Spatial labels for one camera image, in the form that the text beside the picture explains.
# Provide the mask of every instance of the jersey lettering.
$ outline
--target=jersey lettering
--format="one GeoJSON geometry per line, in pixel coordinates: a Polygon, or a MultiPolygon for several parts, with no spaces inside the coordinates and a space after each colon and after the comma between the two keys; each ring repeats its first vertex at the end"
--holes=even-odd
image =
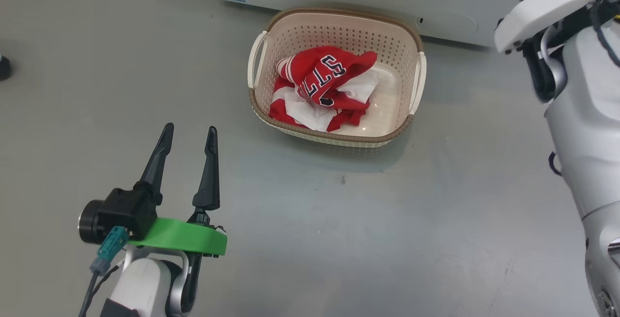
{"type": "Polygon", "coordinates": [[[304,79],[303,81],[301,81],[301,84],[304,85],[304,89],[306,94],[308,94],[308,99],[312,98],[312,96],[319,90],[317,89],[316,85],[314,83],[312,83],[310,86],[308,86],[308,83],[306,82],[306,80],[304,79]]]}
{"type": "Polygon", "coordinates": [[[321,77],[321,74],[319,74],[319,71],[317,71],[316,68],[312,70],[312,73],[316,77],[316,80],[319,81],[319,87],[321,88],[325,87],[325,85],[328,84],[329,81],[332,80],[332,76],[330,75],[325,76],[325,78],[321,77]]]}
{"type": "Polygon", "coordinates": [[[336,62],[336,58],[331,55],[326,55],[321,59],[323,65],[327,66],[328,69],[334,71],[334,77],[340,77],[343,74],[347,73],[347,69],[345,69],[341,63],[336,62]]]}
{"type": "Polygon", "coordinates": [[[323,105],[323,106],[330,107],[330,106],[334,105],[334,101],[332,99],[330,99],[330,98],[323,98],[323,97],[321,97],[321,98],[319,98],[319,101],[321,102],[321,105],[323,105]]]}

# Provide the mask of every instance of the teal connector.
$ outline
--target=teal connector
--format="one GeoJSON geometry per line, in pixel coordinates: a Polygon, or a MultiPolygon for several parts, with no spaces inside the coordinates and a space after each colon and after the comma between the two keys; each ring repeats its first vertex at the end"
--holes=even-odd
{"type": "Polygon", "coordinates": [[[97,259],[91,264],[91,272],[105,275],[114,257],[127,244],[129,234],[124,227],[115,226],[97,251],[97,259]]]}

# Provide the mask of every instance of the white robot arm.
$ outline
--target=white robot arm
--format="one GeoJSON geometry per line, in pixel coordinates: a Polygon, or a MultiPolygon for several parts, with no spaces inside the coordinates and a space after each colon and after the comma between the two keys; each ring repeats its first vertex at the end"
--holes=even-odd
{"type": "Polygon", "coordinates": [[[79,218],[79,235],[86,243],[101,244],[91,264],[93,277],[79,317],[85,317],[93,295],[111,273],[122,274],[101,317],[186,317],[196,301],[203,257],[225,255],[228,238],[221,226],[210,224],[208,211],[219,208],[217,130],[209,128],[204,147],[206,162],[193,215],[187,222],[157,216],[166,156],[172,147],[174,125],[168,123],[157,141],[142,177],[132,190],[113,189],[105,200],[88,202],[79,218]],[[125,248],[124,261],[110,269],[125,248]],[[151,254],[180,258],[179,266],[151,254]],[[97,277],[103,276],[97,283],[97,277]]]}
{"type": "Polygon", "coordinates": [[[538,50],[538,58],[530,57],[527,62],[539,98],[551,101],[545,117],[562,165],[561,176],[571,188],[585,230],[585,271],[591,297],[599,315],[617,317],[620,61],[614,51],[620,52],[620,25],[617,21],[600,24],[599,8],[604,3],[613,10],[618,0],[523,0],[498,25],[495,42],[499,52],[522,50],[526,58],[533,54],[526,47],[538,50]],[[592,26],[563,45],[556,42],[557,49],[551,52],[550,45],[567,17],[585,5],[582,15],[591,17],[592,26]],[[540,85],[543,77],[547,84],[540,85]],[[540,92],[543,87],[547,96],[540,92]]]}

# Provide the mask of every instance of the basket handle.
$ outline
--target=basket handle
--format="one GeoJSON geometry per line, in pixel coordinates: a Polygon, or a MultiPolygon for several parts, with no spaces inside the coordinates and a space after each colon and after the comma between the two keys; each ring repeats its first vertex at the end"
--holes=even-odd
{"type": "Polygon", "coordinates": [[[424,91],[424,83],[426,81],[426,56],[424,52],[419,52],[418,62],[416,63],[416,76],[414,77],[414,83],[416,84],[416,92],[411,94],[411,104],[409,107],[409,114],[414,114],[420,106],[422,99],[422,92],[424,91]]]}
{"type": "Polygon", "coordinates": [[[263,64],[263,59],[265,59],[266,47],[263,47],[263,52],[261,54],[261,61],[259,61],[259,70],[256,72],[256,76],[254,76],[254,65],[256,63],[256,55],[259,52],[259,47],[263,44],[267,36],[267,32],[263,31],[256,37],[254,41],[254,45],[252,45],[252,50],[250,50],[250,59],[248,59],[248,87],[250,89],[256,88],[256,79],[261,76],[261,68],[263,64]]]}

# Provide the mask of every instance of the plastic basket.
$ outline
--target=plastic basket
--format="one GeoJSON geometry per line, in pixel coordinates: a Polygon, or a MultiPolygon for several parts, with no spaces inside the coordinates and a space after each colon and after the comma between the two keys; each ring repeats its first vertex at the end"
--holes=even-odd
{"type": "Polygon", "coordinates": [[[299,138],[347,147],[380,147],[407,129],[420,105],[425,80],[423,45],[409,26],[390,17],[329,8],[295,8],[277,14],[257,37],[248,61],[250,103],[263,122],[299,138]],[[322,133],[270,118],[277,61],[327,45],[354,54],[368,50],[378,54],[374,68],[381,79],[359,127],[322,133]]]}

